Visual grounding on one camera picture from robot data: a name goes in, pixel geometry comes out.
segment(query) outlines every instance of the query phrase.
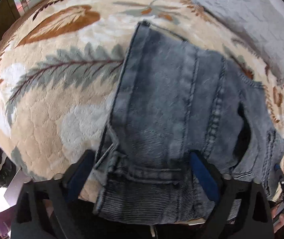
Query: blanket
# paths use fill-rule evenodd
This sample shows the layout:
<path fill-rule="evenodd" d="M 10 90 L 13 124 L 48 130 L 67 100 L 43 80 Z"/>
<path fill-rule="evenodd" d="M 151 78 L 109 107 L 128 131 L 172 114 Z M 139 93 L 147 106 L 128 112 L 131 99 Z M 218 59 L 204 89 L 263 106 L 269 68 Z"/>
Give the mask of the blanket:
<path fill-rule="evenodd" d="M 244 40 L 191 0 L 47 0 L 0 45 L 0 147 L 34 180 L 64 173 L 98 148 L 125 51 L 143 19 L 233 58 L 262 82 L 284 138 L 284 88 Z M 80 198 L 95 202 L 99 187 L 90 175 Z"/>

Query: finger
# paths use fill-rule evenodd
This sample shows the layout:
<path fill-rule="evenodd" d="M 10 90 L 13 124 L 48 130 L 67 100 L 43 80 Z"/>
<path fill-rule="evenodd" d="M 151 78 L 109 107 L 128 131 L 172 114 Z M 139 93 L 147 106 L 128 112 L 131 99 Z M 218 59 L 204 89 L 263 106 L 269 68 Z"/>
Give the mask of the finger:
<path fill-rule="evenodd" d="M 280 214 L 279 223 L 274 226 L 274 233 L 278 231 L 284 225 L 284 214 Z"/>
<path fill-rule="evenodd" d="M 271 209 L 272 219 L 275 218 L 275 216 L 276 216 L 276 211 L 277 211 L 278 207 L 279 207 L 279 205 L 277 205 L 277 206 L 275 206 L 275 207 L 273 207 L 273 208 Z"/>

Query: beige blanket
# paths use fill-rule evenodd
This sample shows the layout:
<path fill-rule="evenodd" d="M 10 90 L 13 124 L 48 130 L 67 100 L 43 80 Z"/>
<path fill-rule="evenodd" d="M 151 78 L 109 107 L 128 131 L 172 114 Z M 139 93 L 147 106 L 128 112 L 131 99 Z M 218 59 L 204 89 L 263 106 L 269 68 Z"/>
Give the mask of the beige blanket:
<path fill-rule="evenodd" d="M 97 149 L 142 19 L 233 57 L 264 84 L 270 118 L 284 138 L 284 89 L 261 58 L 190 0 L 49 0 L 0 47 L 0 147 L 25 173 L 50 179 L 85 149 Z M 89 177 L 81 198 L 95 202 L 98 188 Z"/>

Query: gray denim garment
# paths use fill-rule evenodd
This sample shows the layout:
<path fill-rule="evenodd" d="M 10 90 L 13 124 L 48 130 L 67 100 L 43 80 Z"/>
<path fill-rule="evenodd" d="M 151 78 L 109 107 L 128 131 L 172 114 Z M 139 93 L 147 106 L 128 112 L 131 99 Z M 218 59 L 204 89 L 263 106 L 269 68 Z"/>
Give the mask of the gray denim garment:
<path fill-rule="evenodd" d="M 132 37 L 97 151 L 94 213 L 124 223 L 207 218 L 214 203 L 193 177 L 189 153 L 221 173 L 276 191 L 284 153 L 261 83 L 232 60 L 146 21 Z"/>

